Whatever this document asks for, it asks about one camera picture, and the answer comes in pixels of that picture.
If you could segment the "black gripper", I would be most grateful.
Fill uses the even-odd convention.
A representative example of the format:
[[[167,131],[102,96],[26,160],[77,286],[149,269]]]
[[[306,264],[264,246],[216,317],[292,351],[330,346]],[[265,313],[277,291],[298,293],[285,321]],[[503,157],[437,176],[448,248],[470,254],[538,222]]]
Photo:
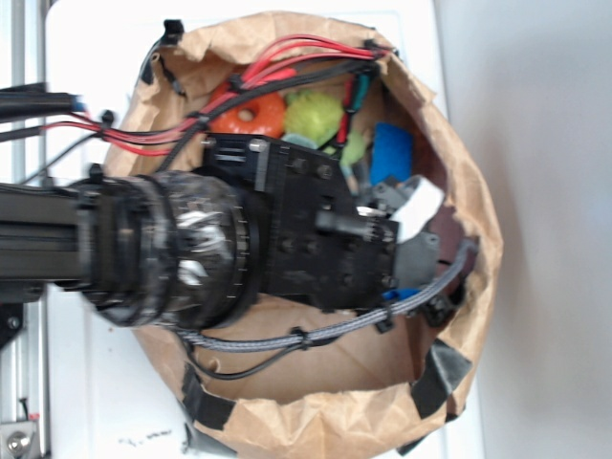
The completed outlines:
[[[389,175],[356,202],[338,160],[245,134],[210,135],[198,171],[238,192],[264,294],[327,313],[369,311],[396,284],[420,289],[436,276],[440,237],[422,231],[396,249],[399,225],[385,216],[426,183],[422,175],[403,182]],[[358,206],[385,215],[363,214]]]

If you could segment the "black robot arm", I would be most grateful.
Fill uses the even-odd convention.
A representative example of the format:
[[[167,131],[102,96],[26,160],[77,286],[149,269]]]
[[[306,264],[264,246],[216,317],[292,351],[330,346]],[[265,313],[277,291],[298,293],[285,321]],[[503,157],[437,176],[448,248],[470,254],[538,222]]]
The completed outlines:
[[[259,295],[368,311],[425,287],[440,240],[399,213],[426,181],[355,197],[338,160],[262,136],[209,138],[191,171],[1,187],[1,299],[46,283],[126,327],[223,327]]]

